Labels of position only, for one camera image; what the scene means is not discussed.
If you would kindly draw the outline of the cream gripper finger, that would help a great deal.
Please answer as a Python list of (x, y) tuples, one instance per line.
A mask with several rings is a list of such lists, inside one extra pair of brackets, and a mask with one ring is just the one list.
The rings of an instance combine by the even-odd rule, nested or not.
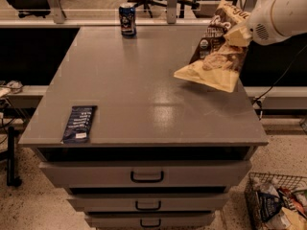
[(245, 22), (231, 28), (224, 38), (230, 46), (247, 47), (252, 41), (252, 34)]

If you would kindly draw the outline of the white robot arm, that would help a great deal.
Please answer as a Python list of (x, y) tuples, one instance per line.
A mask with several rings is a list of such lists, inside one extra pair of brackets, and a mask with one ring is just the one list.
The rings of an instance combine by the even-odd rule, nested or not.
[(266, 46), (307, 33), (307, 0), (267, 0), (224, 38), (231, 46), (247, 47), (251, 41)]

